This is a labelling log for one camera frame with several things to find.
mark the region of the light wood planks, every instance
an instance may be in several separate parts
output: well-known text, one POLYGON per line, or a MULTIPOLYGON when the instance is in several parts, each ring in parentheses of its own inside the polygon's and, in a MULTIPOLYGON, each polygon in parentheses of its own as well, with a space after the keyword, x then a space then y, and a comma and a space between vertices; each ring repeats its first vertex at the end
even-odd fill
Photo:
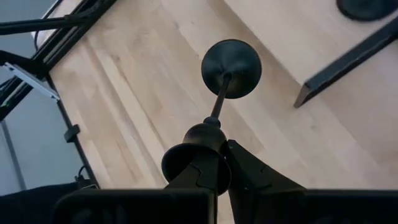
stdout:
POLYGON ((355 22, 335 0, 225 2, 300 85, 398 15, 355 22))
MULTIPOLYGON (((396 45, 296 110, 300 85, 223 0, 118 0, 51 72, 102 188, 167 184, 164 152, 216 99, 201 59, 227 38, 250 43, 263 66, 251 94, 224 104, 228 138, 308 188, 398 187, 396 45)), ((219 211, 232 223, 226 194, 219 211)))

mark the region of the black metal frame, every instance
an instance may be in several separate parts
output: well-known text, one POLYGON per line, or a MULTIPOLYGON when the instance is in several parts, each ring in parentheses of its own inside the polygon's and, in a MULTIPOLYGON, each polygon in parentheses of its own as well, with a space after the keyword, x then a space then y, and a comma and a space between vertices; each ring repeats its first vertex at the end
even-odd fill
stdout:
POLYGON ((395 41, 397 34, 398 17, 307 80, 301 88, 294 106, 296 108, 302 106, 322 90, 352 71, 358 65, 361 65, 391 42, 395 41))
MULTIPOLYGON (((0 23, 0 35, 56 29, 31 57, 25 58, 0 50, 0 66, 6 62, 16 64, 41 80, 47 80, 50 87, 55 85, 49 71, 69 52, 96 21, 116 2, 116 0, 82 0, 69 14, 59 18, 36 19, 31 21, 0 23)), ((19 78, 10 78, 0 86, 0 121, 2 121, 32 90, 19 78)), ((61 101, 57 102, 68 126, 72 123, 61 101)), ((93 171, 77 139, 74 140, 87 173, 94 184, 98 184, 93 171)))

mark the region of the gray floor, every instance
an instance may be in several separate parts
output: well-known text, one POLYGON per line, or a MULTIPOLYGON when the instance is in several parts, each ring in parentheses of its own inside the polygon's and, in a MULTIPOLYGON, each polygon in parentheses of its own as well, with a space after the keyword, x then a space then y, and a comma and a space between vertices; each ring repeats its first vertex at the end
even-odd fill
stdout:
MULTIPOLYGON (((0 22, 38 19, 55 0, 0 0, 0 22)), ((0 49, 30 57, 30 34, 0 36, 0 49)), ((11 75, 0 69, 0 82, 11 75)), ((82 166, 63 134, 66 124, 57 105, 33 90, 5 119, 27 189, 72 182, 82 166)), ((21 190, 4 133, 0 130, 0 195, 21 190)))

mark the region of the black clamp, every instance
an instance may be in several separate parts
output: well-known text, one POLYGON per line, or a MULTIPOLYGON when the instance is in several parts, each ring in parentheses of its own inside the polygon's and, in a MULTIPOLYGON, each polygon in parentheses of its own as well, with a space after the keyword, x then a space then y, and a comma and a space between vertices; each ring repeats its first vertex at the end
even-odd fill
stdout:
POLYGON ((80 128, 78 124, 74 124, 68 131, 65 132, 63 137, 67 143, 71 143, 76 139, 77 134, 80 133, 80 128))

